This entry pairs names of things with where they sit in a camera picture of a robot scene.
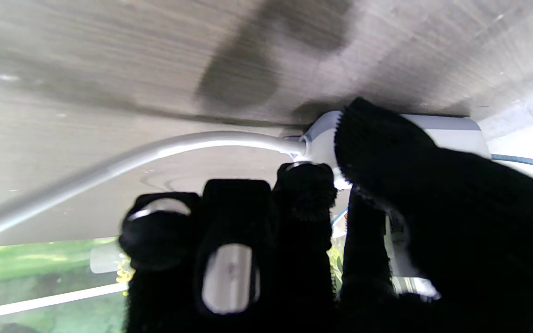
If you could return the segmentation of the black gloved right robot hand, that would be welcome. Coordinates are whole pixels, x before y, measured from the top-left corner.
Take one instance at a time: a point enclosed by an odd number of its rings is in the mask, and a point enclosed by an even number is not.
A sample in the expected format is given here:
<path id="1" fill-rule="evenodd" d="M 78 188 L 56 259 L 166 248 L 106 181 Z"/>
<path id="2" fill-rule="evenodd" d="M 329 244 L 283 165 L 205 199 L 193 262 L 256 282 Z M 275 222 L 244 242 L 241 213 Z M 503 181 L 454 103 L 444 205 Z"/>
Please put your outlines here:
<path id="1" fill-rule="evenodd" d="M 441 148 L 362 98 L 334 138 L 352 184 L 342 287 L 326 164 L 139 196 L 118 243 L 127 333 L 533 333 L 533 178 Z"/>

